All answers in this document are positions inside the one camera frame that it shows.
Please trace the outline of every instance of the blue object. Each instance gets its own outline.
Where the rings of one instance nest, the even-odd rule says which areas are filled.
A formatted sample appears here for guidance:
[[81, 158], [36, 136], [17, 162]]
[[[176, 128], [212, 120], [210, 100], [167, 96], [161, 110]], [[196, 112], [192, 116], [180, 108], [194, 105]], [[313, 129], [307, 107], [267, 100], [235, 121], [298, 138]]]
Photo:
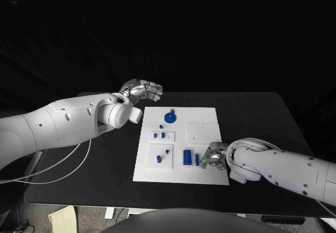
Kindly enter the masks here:
[[192, 165], [192, 151], [183, 151], [183, 165]]
[[196, 162], [196, 166], [199, 166], [199, 156], [197, 156], [197, 154], [194, 155], [194, 162]]
[[173, 109], [170, 110], [170, 113], [164, 115], [164, 121], [166, 123], [173, 123], [176, 121], [176, 114]]

